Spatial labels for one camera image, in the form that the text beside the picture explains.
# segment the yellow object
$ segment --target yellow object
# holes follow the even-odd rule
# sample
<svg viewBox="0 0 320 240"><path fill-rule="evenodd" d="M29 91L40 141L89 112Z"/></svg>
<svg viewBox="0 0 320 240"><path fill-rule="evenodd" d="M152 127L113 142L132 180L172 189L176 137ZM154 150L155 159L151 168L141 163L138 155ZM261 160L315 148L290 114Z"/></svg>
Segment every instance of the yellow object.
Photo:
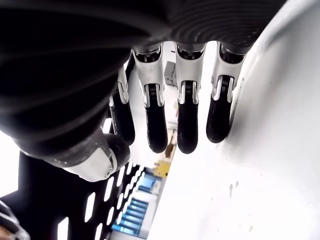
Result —
<svg viewBox="0 0 320 240"><path fill-rule="evenodd" d="M161 178L166 178L171 166L171 162L159 160L156 164L153 175Z"/></svg>

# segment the black fingertip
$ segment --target black fingertip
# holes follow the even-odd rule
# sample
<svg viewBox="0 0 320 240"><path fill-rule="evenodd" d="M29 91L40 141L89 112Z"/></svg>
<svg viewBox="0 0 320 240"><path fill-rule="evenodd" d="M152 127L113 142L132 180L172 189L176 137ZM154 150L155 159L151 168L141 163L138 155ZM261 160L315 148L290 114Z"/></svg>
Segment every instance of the black fingertip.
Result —
<svg viewBox="0 0 320 240"><path fill-rule="evenodd" d="M155 102L145 109L145 113L149 147L157 154L162 153L168 145L165 105L158 106Z"/></svg>
<svg viewBox="0 0 320 240"><path fill-rule="evenodd" d="M117 168L119 170L121 167L127 164L130 159L130 148L125 140L123 140L120 136L114 134L105 134L106 141L109 145L109 148L112 149L116 161Z"/></svg>
<svg viewBox="0 0 320 240"><path fill-rule="evenodd" d="M221 95L217 101L211 97L206 122L206 136L210 142L218 144L227 137L230 130L230 110L231 103L227 101L227 97Z"/></svg>
<svg viewBox="0 0 320 240"><path fill-rule="evenodd" d="M136 137L130 104L129 102L123 104L121 98L116 95L113 97L113 103L110 112L114 134L120 136L130 146L134 143Z"/></svg>
<svg viewBox="0 0 320 240"><path fill-rule="evenodd" d="M184 154L192 153L198 145L198 104L178 104L177 144Z"/></svg>

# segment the robotic hand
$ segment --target robotic hand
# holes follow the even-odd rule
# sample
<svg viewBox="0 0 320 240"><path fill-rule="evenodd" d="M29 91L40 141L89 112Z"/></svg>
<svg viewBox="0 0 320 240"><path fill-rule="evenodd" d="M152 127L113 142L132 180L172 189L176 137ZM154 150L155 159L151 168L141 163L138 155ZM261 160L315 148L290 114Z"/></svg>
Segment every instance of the robotic hand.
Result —
<svg viewBox="0 0 320 240"><path fill-rule="evenodd" d="M19 225L10 208L0 201L0 239L30 240L29 234Z"/></svg>
<svg viewBox="0 0 320 240"><path fill-rule="evenodd" d="M163 42L175 42L178 147L198 144L206 44L217 41L206 134L228 135L246 53L285 0L0 1L0 130L27 155L105 180L126 164L135 129L124 63L133 55L150 148L167 147ZM115 134L101 124L110 109Z"/></svg>

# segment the screw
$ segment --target screw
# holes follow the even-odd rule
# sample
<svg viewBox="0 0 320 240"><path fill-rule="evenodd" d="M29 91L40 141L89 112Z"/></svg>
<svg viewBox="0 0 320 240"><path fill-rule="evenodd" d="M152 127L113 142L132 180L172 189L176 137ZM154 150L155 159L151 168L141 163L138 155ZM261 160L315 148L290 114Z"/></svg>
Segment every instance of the screw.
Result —
<svg viewBox="0 0 320 240"><path fill-rule="evenodd" d="M104 175L104 178L109 177L111 173L112 173L112 169L110 168L110 169L106 172L106 174Z"/></svg>

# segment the white curved surface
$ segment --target white curved surface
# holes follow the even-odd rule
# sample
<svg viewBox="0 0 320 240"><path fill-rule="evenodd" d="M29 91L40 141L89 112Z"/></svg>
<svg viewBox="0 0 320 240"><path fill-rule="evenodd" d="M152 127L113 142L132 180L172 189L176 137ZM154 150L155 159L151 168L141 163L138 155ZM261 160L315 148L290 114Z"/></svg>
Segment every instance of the white curved surface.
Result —
<svg viewBox="0 0 320 240"><path fill-rule="evenodd" d="M311 1L301 3L289 3L275 32ZM205 134L215 51L208 44L198 147L176 151L148 240L320 238L319 23L320 3L270 45L272 30L261 36L240 74L230 134L216 145Z"/></svg>

